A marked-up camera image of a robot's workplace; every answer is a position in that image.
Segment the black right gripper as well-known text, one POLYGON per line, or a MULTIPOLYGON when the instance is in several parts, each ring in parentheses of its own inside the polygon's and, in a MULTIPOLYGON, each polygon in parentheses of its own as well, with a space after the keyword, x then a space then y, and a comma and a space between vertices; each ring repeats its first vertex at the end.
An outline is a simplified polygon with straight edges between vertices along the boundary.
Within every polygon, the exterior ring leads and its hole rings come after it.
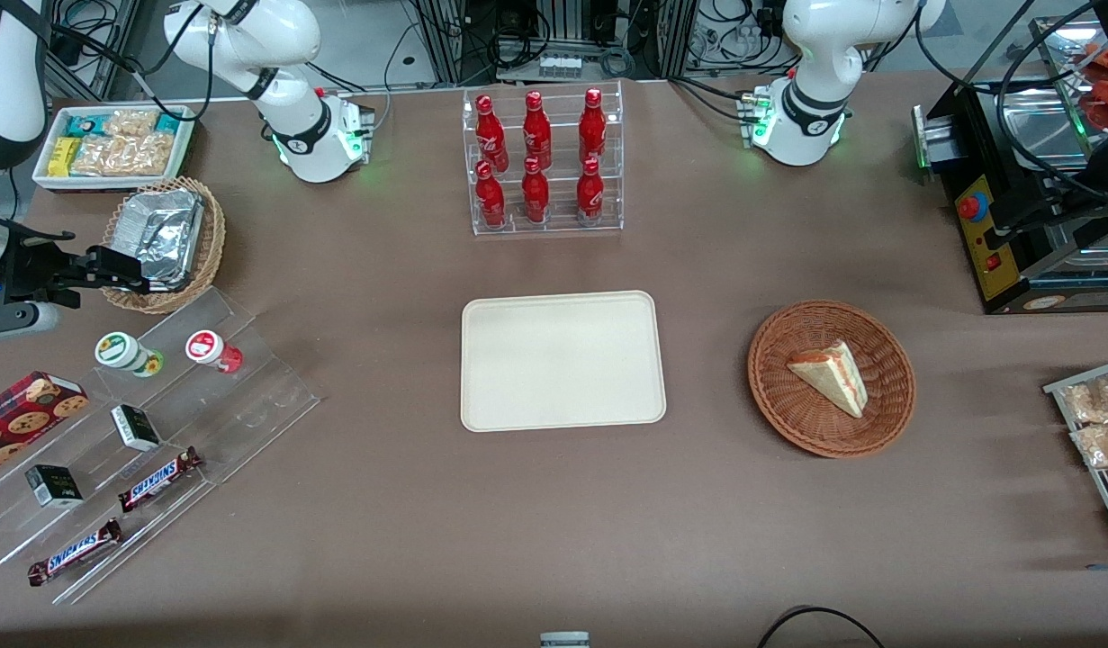
POLYGON ((48 238, 10 232, 0 259, 0 306, 18 302, 80 307, 76 287, 148 294, 137 258, 104 246, 91 246, 81 255, 66 253, 48 238))

